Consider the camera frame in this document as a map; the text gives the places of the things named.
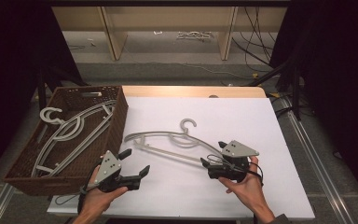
person's right hand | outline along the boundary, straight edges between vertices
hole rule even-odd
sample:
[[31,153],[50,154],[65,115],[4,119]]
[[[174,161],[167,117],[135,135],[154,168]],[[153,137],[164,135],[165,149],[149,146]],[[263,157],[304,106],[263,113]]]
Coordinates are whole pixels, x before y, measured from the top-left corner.
[[[257,173],[258,158],[250,157],[251,164],[249,170]],[[231,180],[219,177],[219,181],[227,187],[226,193],[234,192],[240,201],[248,207],[257,218],[263,223],[269,223],[275,219],[274,214],[269,209],[264,198],[261,182],[258,176],[247,174],[240,183],[234,183]]]

white table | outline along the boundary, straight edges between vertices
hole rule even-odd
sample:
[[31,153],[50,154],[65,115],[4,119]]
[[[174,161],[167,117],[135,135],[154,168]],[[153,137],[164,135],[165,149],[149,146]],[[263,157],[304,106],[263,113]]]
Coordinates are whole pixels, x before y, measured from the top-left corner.
[[[223,91],[235,90],[223,88]],[[263,190],[275,215],[285,213],[295,220],[314,218],[269,99],[129,95],[132,94],[126,94],[129,112],[124,136],[149,131],[180,133],[179,122],[193,119],[197,127],[187,123],[189,134],[216,148],[219,148],[218,141],[228,143],[237,140],[260,152],[259,165],[264,172],[265,184]],[[203,147],[179,148],[167,137],[146,138],[146,142],[151,147],[195,158],[206,158],[212,153]],[[210,179],[200,163],[135,148],[133,142],[123,143],[121,150],[127,148],[132,148],[132,155],[122,162],[121,174],[137,175],[146,165],[151,166],[150,172],[142,180],[139,190],[127,192],[116,199],[105,215],[236,220],[253,216],[234,194],[225,193],[225,187],[218,180]],[[77,198],[63,205],[54,201],[48,208],[49,213],[76,213]]]

hanger hook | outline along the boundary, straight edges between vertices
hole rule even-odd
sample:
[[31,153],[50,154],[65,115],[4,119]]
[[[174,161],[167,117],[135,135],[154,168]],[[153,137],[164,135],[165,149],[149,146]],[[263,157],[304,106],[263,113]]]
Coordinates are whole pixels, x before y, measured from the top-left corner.
[[197,123],[193,119],[182,119],[182,121],[180,121],[180,128],[183,130],[184,133],[188,133],[188,128],[185,127],[186,122],[191,122],[193,124],[193,127],[197,127]]

gray floor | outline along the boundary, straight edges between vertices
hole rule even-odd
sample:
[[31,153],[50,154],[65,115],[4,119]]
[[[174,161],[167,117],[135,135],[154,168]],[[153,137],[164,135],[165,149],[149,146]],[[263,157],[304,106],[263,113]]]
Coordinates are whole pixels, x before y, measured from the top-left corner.
[[[110,59],[104,34],[73,32],[64,34],[82,77],[91,85],[222,86],[231,84],[242,86],[253,80],[253,74],[260,76],[264,74],[255,72],[245,64],[245,56],[235,44],[231,46],[228,60],[221,61],[216,37],[201,42],[177,40],[177,33],[159,35],[153,32],[130,33],[121,59],[113,62]],[[246,46],[246,42],[239,34],[236,34],[235,38]],[[266,45],[273,47],[273,41],[268,34],[263,34],[263,40]],[[249,50],[266,60],[260,47],[252,46]],[[247,63],[254,69],[269,70],[267,66],[250,56],[247,56]],[[261,87],[266,93],[276,92],[274,85],[277,79],[273,77]],[[275,110],[284,108],[287,103],[283,98],[278,100],[271,98],[271,102]],[[301,104],[307,104],[304,95]],[[282,114],[278,117],[278,121],[316,216],[312,221],[293,221],[293,223],[339,223],[289,115],[289,113]],[[358,183],[346,164],[333,156],[335,147],[318,118],[312,114],[311,108],[302,108],[301,118],[301,124],[346,204],[353,223],[358,223]],[[35,97],[17,134],[0,160],[0,190],[3,186],[3,176],[26,145],[37,121],[38,102]],[[15,191],[0,223],[64,223],[67,220],[68,217],[47,214],[48,205],[47,197],[30,197]],[[98,223],[105,221],[106,217],[102,217]],[[244,220],[242,223],[252,223],[252,221]]]

brown wicker basket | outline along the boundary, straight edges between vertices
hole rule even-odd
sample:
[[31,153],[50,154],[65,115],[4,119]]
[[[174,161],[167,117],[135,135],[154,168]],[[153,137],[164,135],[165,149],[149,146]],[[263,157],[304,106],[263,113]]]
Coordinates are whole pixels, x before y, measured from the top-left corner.
[[[62,195],[77,193],[87,181],[92,166],[106,150],[118,153],[127,117],[128,104],[121,87],[76,87],[57,88],[49,107],[60,108],[51,118],[68,120],[79,112],[100,103],[117,100],[109,128],[93,141],[65,169],[53,177],[31,177],[34,162],[45,143],[59,128],[59,125],[46,124],[40,120],[36,129],[12,165],[4,181],[28,195]],[[86,117],[85,126],[79,136],[69,141],[58,142],[48,154],[44,166],[54,167],[61,162],[86,138],[106,116],[104,111]]]

